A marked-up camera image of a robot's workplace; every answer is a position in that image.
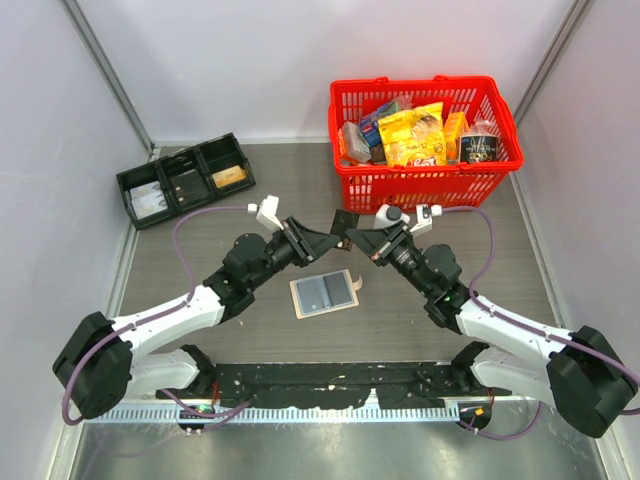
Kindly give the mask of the black credit card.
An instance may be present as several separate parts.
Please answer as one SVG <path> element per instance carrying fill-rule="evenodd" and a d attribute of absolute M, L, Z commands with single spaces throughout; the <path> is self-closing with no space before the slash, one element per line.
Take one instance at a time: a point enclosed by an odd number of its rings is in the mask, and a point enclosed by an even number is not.
<path fill-rule="evenodd" d="M 349 229 L 356 229 L 358 227 L 360 215 L 358 213 L 346 211 L 343 209 L 337 209 L 334 214 L 330 233 L 338 236 L 340 241 L 336 245 L 336 249 L 343 251 L 350 251 L 352 248 L 352 241 L 347 235 Z"/>

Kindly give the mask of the beige card holder wallet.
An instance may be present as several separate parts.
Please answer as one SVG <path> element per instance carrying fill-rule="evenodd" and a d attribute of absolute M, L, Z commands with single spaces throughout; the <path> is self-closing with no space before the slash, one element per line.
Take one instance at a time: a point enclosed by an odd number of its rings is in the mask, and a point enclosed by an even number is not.
<path fill-rule="evenodd" d="M 357 307 L 357 293 L 362 286 L 362 277 L 354 280 L 348 269 L 291 281 L 296 318 L 302 320 Z"/>

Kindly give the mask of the dark card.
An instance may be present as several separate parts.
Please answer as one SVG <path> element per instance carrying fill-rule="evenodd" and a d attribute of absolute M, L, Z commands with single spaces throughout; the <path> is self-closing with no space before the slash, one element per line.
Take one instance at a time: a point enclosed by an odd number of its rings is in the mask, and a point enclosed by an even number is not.
<path fill-rule="evenodd" d="M 170 178 L 178 205 L 184 209 L 199 205 L 209 197 L 209 190 L 203 177 L 196 169 Z"/>

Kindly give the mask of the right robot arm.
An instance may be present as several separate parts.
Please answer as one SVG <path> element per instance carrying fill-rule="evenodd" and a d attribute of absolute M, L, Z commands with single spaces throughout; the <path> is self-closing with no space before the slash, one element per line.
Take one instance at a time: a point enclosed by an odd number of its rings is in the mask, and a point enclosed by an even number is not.
<path fill-rule="evenodd" d="M 425 298 L 424 309 L 437 326 L 475 338 L 451 371 L 460 393 L 488 387 L 530 397 L 591 438 L 631 414 L 639 378 L 600 331 L 553 327 L 496 305 L 461 281 L 450 246 L 420 249 L 402 222 L 346 234 L 374 264 L 392 266 Z"/>

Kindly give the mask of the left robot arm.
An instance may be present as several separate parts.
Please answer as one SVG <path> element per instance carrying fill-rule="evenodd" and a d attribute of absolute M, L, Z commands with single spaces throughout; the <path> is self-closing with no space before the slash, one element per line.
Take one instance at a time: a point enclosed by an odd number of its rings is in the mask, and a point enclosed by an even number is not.
<path fill-rule="evenodd" d="M 239 316 L 255 291 L 289 265 L 304 268 L 337 246 L 340 239 L 283 220 L 269 240 L 240 235 L 221 267 L 173 300 L 128 316 L 85 316 L 53 362 L 64 388 L 61 413 L 75 426 L 114 408 L 126 395 L 166 389 L 202 398 L 213 387 L 212 365 L 193 347 L 166 355 L 157 349 L 193 331 Z"/>

